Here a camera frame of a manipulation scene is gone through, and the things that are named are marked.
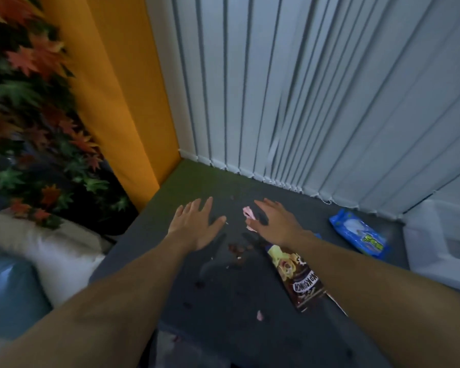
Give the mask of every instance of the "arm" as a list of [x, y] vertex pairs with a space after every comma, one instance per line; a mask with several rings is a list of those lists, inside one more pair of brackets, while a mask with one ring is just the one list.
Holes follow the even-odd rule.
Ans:
[[136, 367], [185, 256], [209, 244], [225, 217], [208, 226], [212, 198], [180, 206], [155, 248], [72, 297], [0, 357], [0, 368]]
[[263, 238], [308, 262], [326, 289], [398, 366], [460, 367], [460, 295], [303, 230], [293, 214], [268, 199], [256, 204], [267, 226], [247, 220]]

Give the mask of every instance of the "gray surface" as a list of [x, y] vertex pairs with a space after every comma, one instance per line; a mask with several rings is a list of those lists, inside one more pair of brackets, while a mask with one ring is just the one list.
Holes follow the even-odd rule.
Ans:
[[[247, 205], [258, 212], [253, 200], [268, 197], [282, 202], [304, 228], [351, 249], [328, 223], [340, 208], [189, 160], [179, 164], [91, 281], [153, 248], [164, 238], [178, 205], [209, 196], [214, 197], [213, 218], [225, 214], [228, 225], [213, 243], [185, 260], [163, 311], [161, 328], [190, 338], [241, 367], [388, 366], [368, 337], [330, 300], [320, 299], [301, 314], [294, 309], [267, 254], [256, 245], [257, 234], [246, 230], [242, 215]], [[386, 261], [408, 268], [401, 225], [358, 215], [393, 247]], [[250, 243], [256, 249], [244, 254], [246, 261], [239, 267], [227, 250], [229, 243]], [[195, 286], [199, 280], [205, 283], [203, 289]], [[266, 316], [264, 322], [256, 320], [259, 309]]]

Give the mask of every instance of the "forearm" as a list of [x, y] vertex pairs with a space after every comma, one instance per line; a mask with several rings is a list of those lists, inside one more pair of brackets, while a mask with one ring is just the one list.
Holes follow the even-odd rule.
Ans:
[[135, 367], [187, 254], [178, 238], [55, 309], [14, 342], [0, 367]]
[[289, 246], [393, 362], [460, 366], [459, 294], [310, 232], [296, 235]]

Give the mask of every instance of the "chocolate crumb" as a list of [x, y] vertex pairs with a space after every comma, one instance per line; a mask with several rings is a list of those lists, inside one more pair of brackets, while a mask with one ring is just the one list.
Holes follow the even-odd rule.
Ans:
[[194, 285], [197, 289], [203, 289], [206, 284], [203, 281], [198, 280], [196, 283], [194, 283]]

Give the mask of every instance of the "blue cushion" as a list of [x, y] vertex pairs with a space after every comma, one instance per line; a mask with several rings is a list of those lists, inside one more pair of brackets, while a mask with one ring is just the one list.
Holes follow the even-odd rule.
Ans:
[[19, 337], [50, 311], [34, 266], [0, 251], [0, 337]]

